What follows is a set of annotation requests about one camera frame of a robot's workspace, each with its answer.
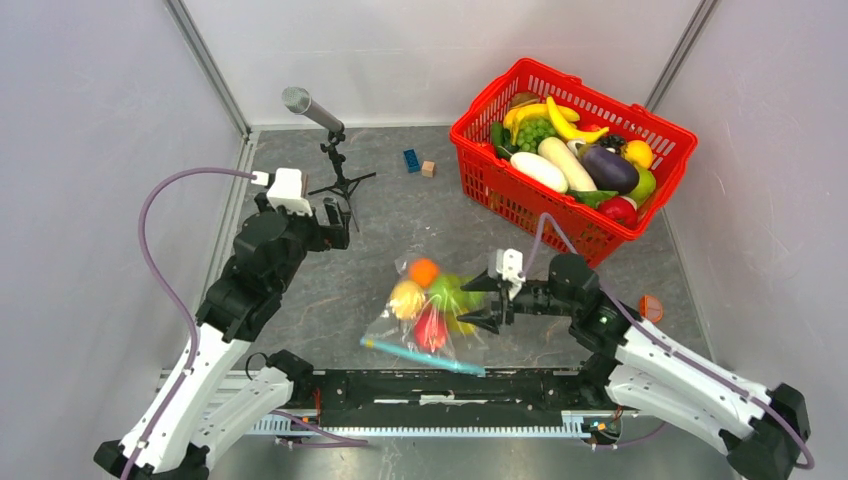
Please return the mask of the clear zip top bag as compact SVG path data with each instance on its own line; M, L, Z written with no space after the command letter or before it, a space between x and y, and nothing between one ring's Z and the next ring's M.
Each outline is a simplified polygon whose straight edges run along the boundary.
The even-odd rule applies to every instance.
M395 260L398 280L360 344L424 367L483 377L481 329L459 317L484 307L486 295L466 292L471 280L439 263L406 254Z

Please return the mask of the yellow lemon toy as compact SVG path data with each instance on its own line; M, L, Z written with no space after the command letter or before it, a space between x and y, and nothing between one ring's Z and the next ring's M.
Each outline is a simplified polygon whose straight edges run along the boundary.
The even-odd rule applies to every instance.
M393 288L389 308L399 320L414 321L426 304L426 294L413 280L402 280Z

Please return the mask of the red apple toy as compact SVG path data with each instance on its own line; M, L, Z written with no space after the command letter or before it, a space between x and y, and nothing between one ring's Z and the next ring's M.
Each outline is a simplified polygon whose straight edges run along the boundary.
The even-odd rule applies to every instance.
M425 307L414 326L417 345L428 353L442 349L448 341L449 332L442 313Z

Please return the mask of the green pear toy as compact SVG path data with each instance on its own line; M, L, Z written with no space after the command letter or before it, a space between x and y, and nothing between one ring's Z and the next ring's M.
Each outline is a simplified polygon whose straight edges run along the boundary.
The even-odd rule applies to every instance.
M639 174L639 181L634 189L627 194L627 197L632 199L636 206L640 208L656 190L657 182L649 169L637 166L636 170Z

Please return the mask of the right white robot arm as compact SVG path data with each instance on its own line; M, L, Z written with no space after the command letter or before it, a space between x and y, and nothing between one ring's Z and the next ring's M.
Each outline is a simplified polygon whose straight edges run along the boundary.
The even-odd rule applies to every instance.
M497 333L517 314L567 317L572 337L592 354L577 382L585 405L611 401L684 430L745 479L787 479L812 467L800 391L786 383L769 388L694 353L612 296L578 254L556 255L544 280L527 279L521 259L517 250L499 250L462 285L498 298L461 321Z

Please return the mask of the orange slice toy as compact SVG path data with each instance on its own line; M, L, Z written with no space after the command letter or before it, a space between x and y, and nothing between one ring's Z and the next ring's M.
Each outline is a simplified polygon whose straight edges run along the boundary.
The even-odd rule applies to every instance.
M639 312L642 318L652 323L658 323L664 317L664 307L661 301L651 295L641 297L639 301Z

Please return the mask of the black tripod stand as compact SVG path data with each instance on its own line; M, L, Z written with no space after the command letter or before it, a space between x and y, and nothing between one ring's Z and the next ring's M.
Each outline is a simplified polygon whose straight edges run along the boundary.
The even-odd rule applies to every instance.
M345 139L346 135L344 133L344 130L338 132L330 131L327 134L326 142L320 144L321 151L328 156L332 164L336 180L333 184L309 191L308 194L312 196L319 193L329 192L343 198L348 206L348 213L350 214L350 218L353 221L356 230L360 232L359 224L352 206L352 195L362 181L374 178L377 173L370 172L353 178L349 178L345 175L343 171L343 164L345 163L347 158L345 155L339 153L337 150L338 145L341 144Z

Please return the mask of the red tomato toy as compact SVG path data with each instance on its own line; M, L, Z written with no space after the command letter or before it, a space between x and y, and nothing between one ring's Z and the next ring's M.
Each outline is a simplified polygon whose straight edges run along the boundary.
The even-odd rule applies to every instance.
M606 217L627 228L633 228L638 224L637 203L627 196L615 196L602 202L597 211Z

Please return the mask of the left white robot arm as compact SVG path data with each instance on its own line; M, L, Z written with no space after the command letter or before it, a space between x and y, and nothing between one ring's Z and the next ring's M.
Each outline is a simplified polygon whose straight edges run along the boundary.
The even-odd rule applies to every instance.
M308 252L344 250L351 213L323 201L328 224L273 207L262 194L258 212L233 240L233 254L209 287L190 340L156 399L120 440L102 443L93 460L125 479L205 479L220 457L274 407L306 405L314 394L310 365L283 354L210 415L204 413L236 361L276 314Z

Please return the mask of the grey microphone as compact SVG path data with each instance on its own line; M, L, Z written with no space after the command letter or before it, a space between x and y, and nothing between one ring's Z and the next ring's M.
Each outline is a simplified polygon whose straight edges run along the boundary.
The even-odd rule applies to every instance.
M281 98L285 107L293 114L305 116L331 133L344 131L343 122L316 102L305 88L286 87Z

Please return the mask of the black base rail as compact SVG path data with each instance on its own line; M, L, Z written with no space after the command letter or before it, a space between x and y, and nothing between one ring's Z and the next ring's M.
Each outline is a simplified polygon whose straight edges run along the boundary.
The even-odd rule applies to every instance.
M574 369L316 371L282 405L323 427L553 427L564 412L612 412L599 380Z

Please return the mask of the yellow banana bunch toy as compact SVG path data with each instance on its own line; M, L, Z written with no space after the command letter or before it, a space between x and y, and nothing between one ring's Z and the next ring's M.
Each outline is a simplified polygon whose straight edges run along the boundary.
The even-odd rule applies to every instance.
M558 106L558 111L569 123L576 123L580 120L580 115L571 108ZM506 113L502 125L510 131L511 141L513 144L516 144L522 125L538 118L550 119L546 104L536 103L513 108Z

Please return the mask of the green grapes toy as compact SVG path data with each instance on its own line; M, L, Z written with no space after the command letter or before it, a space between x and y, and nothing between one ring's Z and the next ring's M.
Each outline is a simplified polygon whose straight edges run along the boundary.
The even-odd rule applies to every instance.
M557 132L547 118L525 119L517 130L514 145L520 151L536 153L542 141L556 136Z

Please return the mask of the orange fruit toy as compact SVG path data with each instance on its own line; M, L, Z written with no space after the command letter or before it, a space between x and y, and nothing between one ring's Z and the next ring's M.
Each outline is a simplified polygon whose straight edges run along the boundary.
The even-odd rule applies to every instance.
M407 268L408 278L423 289L429 289L440 274L440 267L428 258L416 259Z

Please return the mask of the green apple toy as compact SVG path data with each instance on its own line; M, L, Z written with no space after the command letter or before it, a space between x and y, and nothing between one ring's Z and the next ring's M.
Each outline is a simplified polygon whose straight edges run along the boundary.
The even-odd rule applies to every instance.
M480 308L483 305L485 293L461 289L472 279L472 276L439 275L428 290L430 304L442 313L453 314L458 314L461 310L472 311Z

